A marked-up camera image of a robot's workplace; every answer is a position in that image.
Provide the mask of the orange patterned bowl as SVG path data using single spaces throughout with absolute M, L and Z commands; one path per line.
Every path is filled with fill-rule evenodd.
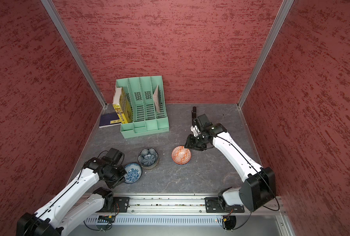
M 172 160 L 178 165 L 187 164 L 192 158 L 192 154 L 189 149 L 184 146 L 178 146 L 172 151 Z

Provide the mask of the blue floral rimmed bowl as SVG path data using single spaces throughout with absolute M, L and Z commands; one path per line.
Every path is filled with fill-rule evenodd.
M 142 168 L 138 163 L 129 163 L 124 167 L 124 169 L 126 171 L 126 175 L 124 176 L 124 182 L 126 184 L 136 183 L 141 178 Z

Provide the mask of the white green lattice bowl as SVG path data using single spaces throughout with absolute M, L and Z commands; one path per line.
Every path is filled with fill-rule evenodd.
M 157 160 L 154 164 L 152 164 L 150 166 L 141 165 L 141 168 L 143 170 L 153 170 L 158 166 L 158 164 L 159 164 L 159 160 Z

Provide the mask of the dark flower shaped bowl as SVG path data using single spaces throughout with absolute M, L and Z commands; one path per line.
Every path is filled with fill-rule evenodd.
M 144 149 L 138 156 L 138 162 L 143 167 L 151 167 L 155 165 L 159 160 L 158 153 L 155 149 Z

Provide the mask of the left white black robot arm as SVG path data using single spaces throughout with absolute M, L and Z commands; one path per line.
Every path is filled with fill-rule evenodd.
M 125 181 L 126 170 L 110 158 L 92 158 L 58 195 L 17 222 L 18 236 L 67 236 L 92 214 L 116 209 L 112 189 Z

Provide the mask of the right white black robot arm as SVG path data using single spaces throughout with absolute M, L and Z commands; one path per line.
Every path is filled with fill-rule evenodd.
M 222 192 L 222 202 L 225 205 L 244 205 L 253 212 L 276 198 L 274 171 L 269 167 L 263 168 L 249 157 L 221 124 L 204 127 L 194 124 L 191 131 L 185 148 L 204 151 L 211 144 L 231 163 L 243 182 L 239 188 L 229 188 Z

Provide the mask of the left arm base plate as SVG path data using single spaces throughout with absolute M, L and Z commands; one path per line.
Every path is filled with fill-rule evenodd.
M 129 202 L 129 197 L 113 197 L 111 201 L 107 201 L 107 206 L 102 211 L 114 214 L 127 213 Z

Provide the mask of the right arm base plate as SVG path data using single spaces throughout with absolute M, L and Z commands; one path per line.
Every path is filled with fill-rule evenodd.
M 207 213 L 244 213 L 243 205 L 228 205 L 222 197 L 206 197 L 205 208 Z

